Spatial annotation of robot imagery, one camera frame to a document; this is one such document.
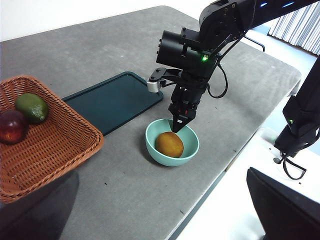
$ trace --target white plastic piece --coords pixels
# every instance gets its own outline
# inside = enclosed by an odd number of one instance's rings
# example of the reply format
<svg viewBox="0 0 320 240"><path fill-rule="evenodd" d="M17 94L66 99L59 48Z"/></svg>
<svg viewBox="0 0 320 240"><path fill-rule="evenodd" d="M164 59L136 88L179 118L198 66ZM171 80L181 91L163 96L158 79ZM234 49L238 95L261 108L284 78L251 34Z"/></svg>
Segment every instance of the white plastic piece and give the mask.
<svg viewBox="0 0 320 240"><path fill-rule="evenodd" d="M157 93L157 92L159 92L159 90L161 88L160 81L152 82L152 81L147 80L146 85L148 87L148 91L151 93Z"/></svg>

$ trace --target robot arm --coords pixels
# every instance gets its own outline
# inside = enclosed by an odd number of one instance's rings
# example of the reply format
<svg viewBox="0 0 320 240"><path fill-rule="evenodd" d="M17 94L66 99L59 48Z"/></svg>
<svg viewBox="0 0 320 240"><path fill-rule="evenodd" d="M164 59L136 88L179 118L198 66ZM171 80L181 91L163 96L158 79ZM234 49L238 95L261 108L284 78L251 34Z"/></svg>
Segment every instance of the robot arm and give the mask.
<svg viewBox="0 0 320 240"><path fill-rule="evenodd" d="M201 13L200 31L182 28L180 34L164 31L159 40L156 62L176 69L157 68L147 81L150 92L166 87L166 80L176 84L169 111L177 133L196 117L202 94L209 89L208 81L221 59L247 31L272 19L315 3L318 0L219 0ZM234 42L223 54L220 51ZM320 127L319 58L296 97L283 112L288 126L282 131L275 147L294 156L314 143ZM223 97L225 92L215 98Z"/></svg>

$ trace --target gray table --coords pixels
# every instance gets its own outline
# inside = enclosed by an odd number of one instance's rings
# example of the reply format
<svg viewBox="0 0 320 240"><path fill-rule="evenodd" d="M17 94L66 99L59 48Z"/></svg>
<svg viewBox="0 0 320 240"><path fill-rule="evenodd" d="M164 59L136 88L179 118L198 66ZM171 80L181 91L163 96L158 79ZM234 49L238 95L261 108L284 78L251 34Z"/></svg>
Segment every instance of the gray table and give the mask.
<svg viewBox="0 0 320 240"><path fill-rule="evenodd" d="M181 27L197 30L199 24L159 6L5 41L1 78L33 75L60 97L124 71L147 79L159 67L163 30L179 33ZM189 124L200 140L194 159L164 167L147 152L147 125L172 117L167 108L173 88L164 88L162 102L107 135L101 151L77 169L80 186L61 239L168 238L300 80L293 67L243 43L222 64L229 79L226 96L204 94ZM210 83L214 94L224 89L219 70Z"/></svg>

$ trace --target red apple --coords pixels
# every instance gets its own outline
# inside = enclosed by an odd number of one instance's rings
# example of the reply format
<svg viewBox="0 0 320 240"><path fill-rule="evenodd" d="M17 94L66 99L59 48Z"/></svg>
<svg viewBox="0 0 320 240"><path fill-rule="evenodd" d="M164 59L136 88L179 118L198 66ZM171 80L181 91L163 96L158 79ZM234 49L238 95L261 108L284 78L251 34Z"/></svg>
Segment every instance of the red apple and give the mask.
<svg viewBox="0 0 320 240"><path fill-rule="evenodd" d="M0 115L0 142L16 144L28 133L29 125L25 116L17 110L8 110Z"/></svg>

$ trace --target white wall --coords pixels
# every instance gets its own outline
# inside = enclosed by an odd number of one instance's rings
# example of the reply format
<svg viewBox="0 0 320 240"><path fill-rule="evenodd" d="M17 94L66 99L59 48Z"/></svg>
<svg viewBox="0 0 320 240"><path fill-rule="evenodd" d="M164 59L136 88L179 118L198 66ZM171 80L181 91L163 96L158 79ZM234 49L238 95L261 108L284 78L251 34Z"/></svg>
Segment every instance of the white wall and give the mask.
<svg viewBox="0 0 320 240"><path fill-rule="evenodd" d="M213 0L0 0L0 41L166 5L199 19Z"/></svg>

